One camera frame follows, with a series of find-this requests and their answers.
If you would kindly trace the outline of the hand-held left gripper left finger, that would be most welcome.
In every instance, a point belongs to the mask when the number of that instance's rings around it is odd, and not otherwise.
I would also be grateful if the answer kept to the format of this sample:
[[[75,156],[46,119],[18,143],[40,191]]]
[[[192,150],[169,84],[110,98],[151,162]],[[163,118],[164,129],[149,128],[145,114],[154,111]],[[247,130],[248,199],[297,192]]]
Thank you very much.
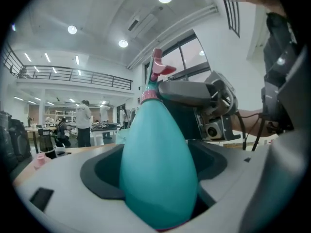
[[[13,185],[26,208],[53,233],[153,233],[122,200],[103,200],[82,183],[82,164],[113,144],[55,158],[41,168],[28,165]],[[30,198],[40,188],[54,191],[44,212]]]

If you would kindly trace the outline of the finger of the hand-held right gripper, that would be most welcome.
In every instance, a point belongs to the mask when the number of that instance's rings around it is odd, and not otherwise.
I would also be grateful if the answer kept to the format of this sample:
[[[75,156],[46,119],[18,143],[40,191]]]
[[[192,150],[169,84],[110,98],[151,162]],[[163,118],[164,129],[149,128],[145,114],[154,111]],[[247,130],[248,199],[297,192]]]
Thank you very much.
[[[218,91],[212,84],[190,81],[165,81],[157,88],[161,99],[190,107],[215,107]]]

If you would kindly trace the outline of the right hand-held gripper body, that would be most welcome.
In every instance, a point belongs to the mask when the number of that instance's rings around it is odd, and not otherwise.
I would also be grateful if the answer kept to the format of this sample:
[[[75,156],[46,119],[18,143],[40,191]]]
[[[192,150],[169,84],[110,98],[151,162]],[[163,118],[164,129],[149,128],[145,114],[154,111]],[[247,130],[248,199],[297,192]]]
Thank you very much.
[[[238,111],[234,87],[217,71],[212,71],[205,84],[210,94],[210,102],[197,110],[202,139],[215,142],[240,139],[239,134],[233,133],[231,123],[231,116]]]

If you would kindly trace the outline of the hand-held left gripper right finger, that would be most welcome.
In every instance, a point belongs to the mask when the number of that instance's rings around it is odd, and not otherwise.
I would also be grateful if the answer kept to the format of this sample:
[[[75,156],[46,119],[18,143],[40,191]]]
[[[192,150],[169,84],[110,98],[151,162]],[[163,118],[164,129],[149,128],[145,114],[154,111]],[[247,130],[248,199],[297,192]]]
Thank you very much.
[[[171,232],[241,233],[270,146],[245,151],[198,140],[188,146],[198,170],[198,195],[208,209]]]

